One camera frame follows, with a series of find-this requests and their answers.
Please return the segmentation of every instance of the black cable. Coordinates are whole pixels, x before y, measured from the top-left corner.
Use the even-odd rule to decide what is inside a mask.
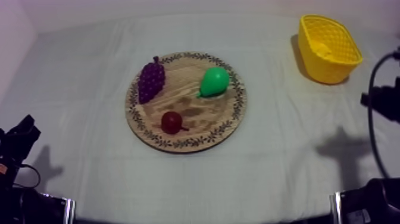
[[[28,165],[28,164],[22,164],[22,165],[20,166],[20,168],[25,168],[25,167],[31,168],[31,169],[32,169],[33,171],[35,171],[35,173],[37,174],[37,182],[36,182],[36,184],[33,185],[33,186],[24,186],[24,185],[20,185],[19,183],[14,183],[14,185],[15,185],[15,186],[19,186],[20,188],[35,188],[35,187],[39,186],[39,184],[40,184],[40,182],[41,182],[41,180],[42,180],[42,178],[40,177],[39,171],[36,170],[36,168],[34,168],[33,166]]]
[[[372,152],[374,154],[376,163],[378,165],[378,168],[380,170],[380,173],[384,178],[390,178],[388,171],[386,171],[385,166],[382,163],[382,159],[380,158],[380,154],[378,151],[378,147],[376,145],[376,140],[375,140],[375,132],[374,132],[374,122],[373,122],[373,117],[372,117],[372,89],[374,87],[374,80],[376,76],[376,72],[382,66],[382,64],[387,61],[388,59],[395,57],[394,53],[385,55],[383,58],[379,60],[379,62],[375,65],[374,69],[372,70],[371,78],[370,78],[370,85],[368,87],[368,129],[370,131],[370,139],[371,139],[371,146],[372,146]]]

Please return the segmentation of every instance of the white wall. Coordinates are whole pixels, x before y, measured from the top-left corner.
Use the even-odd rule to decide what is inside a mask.
[[[325,14],[400,32],[400,0],[22,0],[34,26],[48,32],[102,20],[176,13]]]
[[[36,38],[19,0],[0,0],[0,102]]]

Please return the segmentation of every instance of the toy fruit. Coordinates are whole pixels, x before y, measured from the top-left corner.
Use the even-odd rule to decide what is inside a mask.
[[[139,103],[145,104],[152,100],[165,84],[164,66],[158,63],[158,57],[153,58],[154,63],[147,64],[139,76]]]
[[[212,67],[205,72],[197,97],[213,97],[222,94],[228,85],[228,72],[221,67]]]
[[[161,129],[170,135],[178,133],[180,130],[189,130],[182,127],[182,116],[174,111],[168,111],[161,118]]]

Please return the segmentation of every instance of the plastic basket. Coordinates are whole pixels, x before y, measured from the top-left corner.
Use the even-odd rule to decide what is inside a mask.
[[[345,26],[320,15],[300,19],[298,44],[308,75],[318,82],[343,82],[363,61]]]

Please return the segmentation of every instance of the wood grain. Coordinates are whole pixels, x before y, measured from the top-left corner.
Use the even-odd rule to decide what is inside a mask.
[[[199,52],[180,52],[160,58],[165,68],[163,90],[147,104],[138,104],[135,77],[126,96],[126,118],[132,131],[146,144],[168,153],[195,153],[225,140],[237,128],[246,109],[243,82],[219,58]],[[230,75],[228,90],[217,97],[197,98],[201,80],[210,67],[224,67]],[[175,135],[161,130],[161,117],[176,111],[183,127]]]

